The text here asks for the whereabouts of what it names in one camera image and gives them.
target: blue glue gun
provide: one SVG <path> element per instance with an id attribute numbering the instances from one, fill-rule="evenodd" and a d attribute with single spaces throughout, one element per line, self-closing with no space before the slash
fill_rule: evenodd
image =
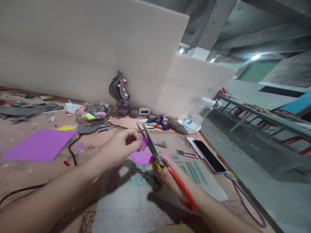
<path id="1" fill-rule="evenodd" d="M 153 117 L 153 118 L 150 118 L 149 120 L 147 120 L 145 123 L 158 123 L 159 125 L 162 126 L 163 130 L 169 130 L 169 128 L 163 123 L 163 116 L 159 116 L 159 117 Z"/>

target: smartphone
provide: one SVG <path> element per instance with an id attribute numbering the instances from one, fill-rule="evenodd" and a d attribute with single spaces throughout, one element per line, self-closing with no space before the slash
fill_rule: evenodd
<path id="1" fill-rule="evenodd" d="M 227 170 L 224 168 L 224 166 L 218 161 L 218 159 L 213 155 L 213 153 L 206 147 L 206 145 L 202 141 L 193 140 L 193 143 L 199 150 L 207 165 L 215 174 L 227 173 Z"/>

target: forearm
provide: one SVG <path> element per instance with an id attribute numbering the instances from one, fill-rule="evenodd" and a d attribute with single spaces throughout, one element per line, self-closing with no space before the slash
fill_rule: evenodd
<path id="1" fill-rule="evenodd" d="M 198 190 L 195 195 L 198 204 L 198 214 L 212 232 L 260 232 L 203 190 Z"/>
<path id="2" fill-rule="evenodd" d="M 72 168 L 33 194 L 2 210 L 0 231 L 48 232 L 100 175 L 92 169 L 92 163 L 88 160 Z"/>

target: phone lanyard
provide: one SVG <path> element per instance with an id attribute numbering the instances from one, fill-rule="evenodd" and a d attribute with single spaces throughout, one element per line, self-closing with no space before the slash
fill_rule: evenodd
<path id="1" fill-rule="evenodd" d="M 262 228 L 266 228 L 266 227 L 267 227 L 267 224 L 266 224 L 266 221 L 265 221 L 265 219 L 263 218 L 262 214 L 259 212 L 259 210 L 256 208 L 256 206 L 252 203 L 252 201 L 249 199 L 249 197 L 245 194 L 245 192 L 240 188 L 240 186 L 236 183 L 236 180 L 234 179 L 234 177 L 233 177 L 231 174 L 229 174 L 229 173 L 226 173 L 226 177 L 229 178 L 229 179 L 232 181 L 232 183 L 233 183 L 233 185 L 234 185 L 234 188 L 236 189 L 236 191 L 237 191 L 237 193 L 238 193 L 238 195 L 239 195 L 239 197 L 240 197 L 240 200 L 241 200 L 243 206 L 245 207 L 245 209 L 247 210 L 247 212 L 249 213 L 249 215 L 250 215 Z M 251 203 L 251 205 L 254 207 L 254 209 L 255 209 L 256 212 L 258 213 L 258 215 L 259 215 L 261 221 L 263 222 L 263 224 L 261 224 L 261 223 L 252 215 L 252 213 L 248 210 L 248 208 L 246 207 L 246 205 L 245 205 L 245 203 L 244 203 L 244 201 L 243 201 L 243 199 L 242 199 L 242 197 L 241 197 L 241 195 L 240 195 L 239 190 L 243 193 L 243 195 L 248 199 L 248 201 L 249 201 L 249 202 Z"/>

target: phone case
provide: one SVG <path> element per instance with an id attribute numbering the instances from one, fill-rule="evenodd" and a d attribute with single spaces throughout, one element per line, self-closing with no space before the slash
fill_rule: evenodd
<path id="1" fill-rule="evenodd" d="M 201 154 L 201 157 L 204 159 L 204 161 L 207 163 L 207 165 L 210 167 L 210 169 L 213 171 L 214 174 L 224 174 L 227 173 L 227 169 L 223 166 L 223 164 L 221 163 L 221 165 L 226 169 L 225 172 L 216 172 L 215 169 L 213 168 L 213 166 L 208 162 L 208 160 L 205 158 L 205 156 L 203 155 L 203 153 L 200 151 L 200 149 L 197 147 L 197 145 L 195 143 L 193 143 L 193 145 L 196 147 L 196 149 L 199 151 L 199 153 Z"/>

